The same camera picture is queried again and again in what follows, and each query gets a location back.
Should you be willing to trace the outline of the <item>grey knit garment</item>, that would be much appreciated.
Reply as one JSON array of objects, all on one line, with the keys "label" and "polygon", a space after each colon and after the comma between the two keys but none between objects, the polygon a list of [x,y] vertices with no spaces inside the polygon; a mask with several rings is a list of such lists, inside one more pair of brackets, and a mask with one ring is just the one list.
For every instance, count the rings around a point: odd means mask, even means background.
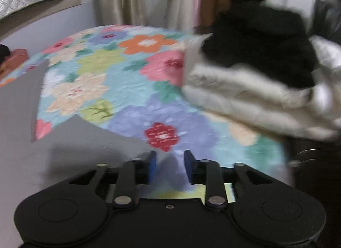
[{"label": "grey knit garment", "polygon": [[1,247],[19,247],[13,215],[26,197],[96,167],[145,158],[146,142],[103,130],[77,115],[35,139],[48,62],[1,87]]}]

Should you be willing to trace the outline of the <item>pile of white black clothes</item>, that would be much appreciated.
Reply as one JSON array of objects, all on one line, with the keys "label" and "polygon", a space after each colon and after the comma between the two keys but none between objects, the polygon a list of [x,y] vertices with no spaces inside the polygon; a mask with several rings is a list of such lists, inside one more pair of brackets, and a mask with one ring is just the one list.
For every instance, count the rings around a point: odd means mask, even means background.
[{"label": "pile of white black clothes", "polygon": [[262,130],[331,142],[340,136],[340,44],[309,35],[298,13],[233,6],[188,45],[182,93]]}]

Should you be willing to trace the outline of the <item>floral quilted bedspread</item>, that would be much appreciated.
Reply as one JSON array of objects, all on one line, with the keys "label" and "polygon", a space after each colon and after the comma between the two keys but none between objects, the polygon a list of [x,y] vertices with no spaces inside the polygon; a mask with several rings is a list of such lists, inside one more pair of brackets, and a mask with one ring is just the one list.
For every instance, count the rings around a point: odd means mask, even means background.
[{"label": "floral quilted bedspread", "polygon": [[280,144],[250,127],[189,104],[182,96],[184,52],[193,37],[162,28],[112,25],[81,31],[23,63],[1,81],[8,89],[49,62],[38,80],[35,137],[79,116],[115,134],[137,138],[177,161],[163,164],[149,198],[204,194],[190,185],[183,153],[224,167],[243,162],[288,182]]}]

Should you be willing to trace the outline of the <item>black folded garment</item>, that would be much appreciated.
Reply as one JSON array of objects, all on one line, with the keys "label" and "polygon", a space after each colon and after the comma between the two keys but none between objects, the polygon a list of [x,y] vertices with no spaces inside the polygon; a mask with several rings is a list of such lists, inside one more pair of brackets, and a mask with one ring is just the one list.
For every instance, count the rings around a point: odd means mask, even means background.
[{"label": "black folded garment", "polygon": [[0,64],[10,56],[10,50],[7,46],[0,44]]}]

